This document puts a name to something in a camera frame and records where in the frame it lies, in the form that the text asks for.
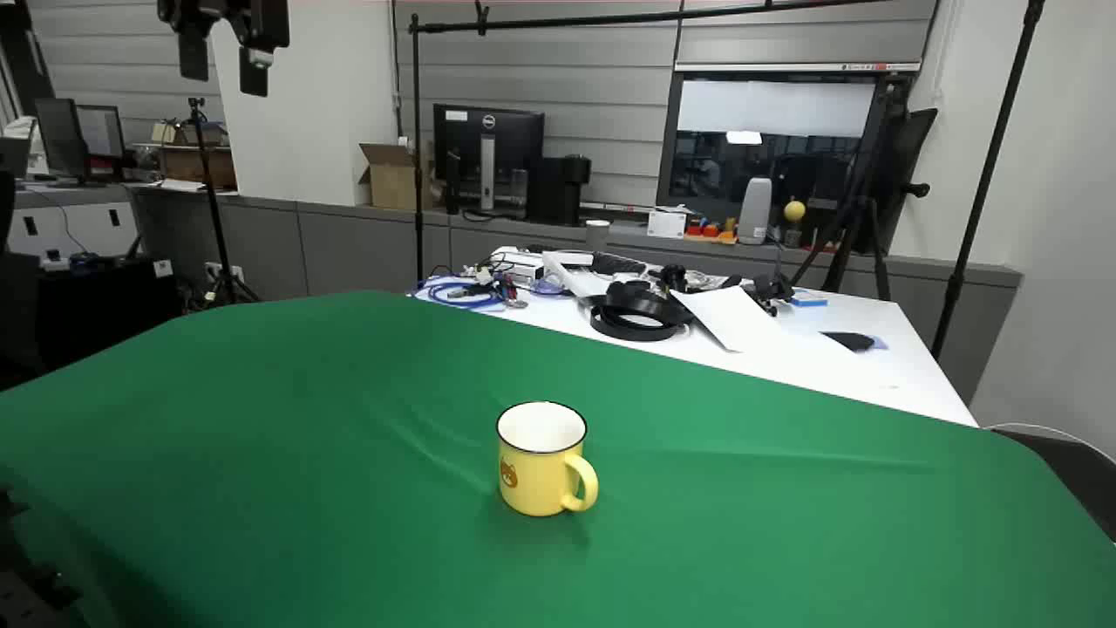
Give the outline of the yellow enamel mug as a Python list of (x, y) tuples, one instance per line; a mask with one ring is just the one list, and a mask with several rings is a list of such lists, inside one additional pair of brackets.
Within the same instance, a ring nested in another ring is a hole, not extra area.
[(601, 498), (601, 476), (586, 460), (590, 425), (556, 401), (525, 401), (494, 419), (498, 496), (525, 516), (586, 513)]

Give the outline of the white box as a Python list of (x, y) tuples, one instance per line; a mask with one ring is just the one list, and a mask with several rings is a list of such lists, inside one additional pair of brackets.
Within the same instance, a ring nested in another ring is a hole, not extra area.
[(685, 227), (687, 227), (687, 212), (669, 205), (669, 209), (651, 209), (648, 212), (647, 233), (648, 238), (680, 238)]

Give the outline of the white paper sheet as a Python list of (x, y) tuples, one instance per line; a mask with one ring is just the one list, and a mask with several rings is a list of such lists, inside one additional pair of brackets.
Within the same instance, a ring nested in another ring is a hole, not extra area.
[(680, 292), (680, 303), (730, 352), (777, 337), (777, 320), (740, 288)]

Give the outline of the black computer monitor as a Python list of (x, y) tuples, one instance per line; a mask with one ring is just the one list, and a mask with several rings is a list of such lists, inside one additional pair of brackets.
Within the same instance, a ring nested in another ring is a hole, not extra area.
[(450, 209), (525, 209), (545, 155), (545, 117), (521, 110), (436, 104), (436, 180)]

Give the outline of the cardboard box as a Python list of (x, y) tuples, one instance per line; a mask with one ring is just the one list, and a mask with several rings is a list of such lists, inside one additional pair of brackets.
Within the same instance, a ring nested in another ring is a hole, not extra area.
[(416, 155), (400, 142), (364, 142), (366, 196), (373, 209), (416, 205)]

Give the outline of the white cylindrical speaker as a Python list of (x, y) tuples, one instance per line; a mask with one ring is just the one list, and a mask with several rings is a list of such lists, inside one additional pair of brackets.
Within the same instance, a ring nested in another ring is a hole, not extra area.
[(740, 205), (740, 238), (745, 245), (761, 245), (770, 227), (770, 196), (776, 187), (768, 180), (751, 180)]

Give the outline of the yellow ball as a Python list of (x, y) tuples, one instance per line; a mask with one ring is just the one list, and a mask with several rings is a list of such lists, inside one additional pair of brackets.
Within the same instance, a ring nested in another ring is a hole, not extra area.
[(806, 202), (800, 202), (800, 198), (791, 198), (791, 202), (784, 202), (784, 209), (783, 209), (783, 218), (788, 220), (788, 223), (804, 223), (806, 220)]

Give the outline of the green tablecloth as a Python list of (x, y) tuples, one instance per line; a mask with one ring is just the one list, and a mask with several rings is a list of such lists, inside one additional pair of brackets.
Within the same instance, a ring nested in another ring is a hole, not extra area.
[[(590, 425), (525, 516), (494, 419)], [(1027, 447), (389, 292), (221, 306), (0, 394), (24, 548), (100, 628), (1116, 628)]]

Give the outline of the black light stand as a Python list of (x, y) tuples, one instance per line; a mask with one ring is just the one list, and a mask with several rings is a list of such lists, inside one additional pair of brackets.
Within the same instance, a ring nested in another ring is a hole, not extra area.
[(205, 110), (205, 98), (190, 98), (190, 127), (197, 132), (197, 149), (200, 149), (200, 165), (201, 165), (201, 192), (205, 192), (215, 260), (221, 260), (215, 303), (256, 303), (259, 297), (251, 292), (251, 288), (246, 281), (235, 275), (235, 261), (227, 251), (225, 212), (221, 212), (221, 198), (215, 198), (215, 187), (213, 187), (213, 161), (211, 161), (205, 130), (201, 130), (205, 127), (201, 110)]

